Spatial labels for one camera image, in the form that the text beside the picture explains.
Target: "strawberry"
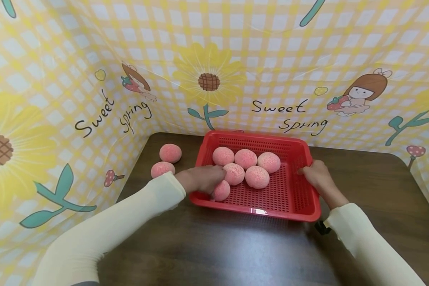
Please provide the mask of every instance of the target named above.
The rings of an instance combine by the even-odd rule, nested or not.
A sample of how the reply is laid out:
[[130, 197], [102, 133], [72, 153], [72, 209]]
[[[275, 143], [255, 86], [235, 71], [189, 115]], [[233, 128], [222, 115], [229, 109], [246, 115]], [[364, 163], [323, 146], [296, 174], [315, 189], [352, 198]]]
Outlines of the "strawberry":
[[350, 98], [346, 95], [334, 97], [331, 102], [328, 103], [328, 110], [337, 110], [342, 108], [342, 103], [349, 100]]

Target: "wrist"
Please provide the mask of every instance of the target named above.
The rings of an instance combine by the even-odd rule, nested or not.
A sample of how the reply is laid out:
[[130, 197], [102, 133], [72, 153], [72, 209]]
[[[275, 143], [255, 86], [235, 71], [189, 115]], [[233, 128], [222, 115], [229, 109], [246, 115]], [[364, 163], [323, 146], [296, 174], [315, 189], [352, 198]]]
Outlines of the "wrist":
[[335, 186], [321, 190], [320, 195], [331, 210], [342, 207], [350, 202]]
[[176, 180], [178, 180], [183, 186], [186, 193], [192, 193], [196, 191], [199, 187], [197, 186], [197, 181], [194, 180], [193, 176], [188, 171], [181, 171], [175, 175]]

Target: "cartoon girl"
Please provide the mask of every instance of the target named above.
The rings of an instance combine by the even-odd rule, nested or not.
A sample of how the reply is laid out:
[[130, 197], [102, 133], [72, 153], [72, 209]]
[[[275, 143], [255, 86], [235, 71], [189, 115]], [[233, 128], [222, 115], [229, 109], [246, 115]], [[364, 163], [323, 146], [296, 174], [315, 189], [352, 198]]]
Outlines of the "cartoon girl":
[[121, 76], [123, 87], [135, 93], [141, 94], [147, 100], [152, 102], [157, 101], [157, 98], [150, 92], [151, 87], [149, 86], [148, 82], [146, 82], [145, 79], [139, 73], [137, 73], [135, 67], [131, 65], [127, 66], [126, 64], [122, 63], [122, 69], [124, 69], [124, 72], [127, 75], [127, 77]]
[[339, 116], [351, 116], [362, 113], [370, 108], [366, 100], [372, 101], [379, 97], [387, 86], [387, 78], [392, 75], [391, 70], [381, 68], [373, 73], [360, 76], [348, 87], [343, 96], [334, 97], [328, 104], [329, 110], [334, 110]]

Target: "person's left hand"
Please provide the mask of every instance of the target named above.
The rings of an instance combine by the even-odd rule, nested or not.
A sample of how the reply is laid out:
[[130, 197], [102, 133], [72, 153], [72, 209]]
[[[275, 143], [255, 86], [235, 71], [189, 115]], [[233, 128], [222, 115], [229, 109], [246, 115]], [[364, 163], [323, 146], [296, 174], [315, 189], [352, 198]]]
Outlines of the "person's left hand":
[[226, 171], [223, 167], [211, 165], [188, 169], [175, 175], [186, 193], [200, 191], [208, 195], [211, 195], [225, 177]]

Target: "black clip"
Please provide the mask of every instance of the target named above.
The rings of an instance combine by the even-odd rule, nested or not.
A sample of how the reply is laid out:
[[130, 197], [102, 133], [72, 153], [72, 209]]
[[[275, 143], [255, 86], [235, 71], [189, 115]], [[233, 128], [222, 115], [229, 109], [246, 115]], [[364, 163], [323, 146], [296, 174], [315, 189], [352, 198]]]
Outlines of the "black clip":
[[315, 228], [319, 232], [320, 235], [326, 235], [332, 230], [331, 228], [326, 228], [326, 226], [324, 225], [324, 222], [322, 220], [315, 223]]

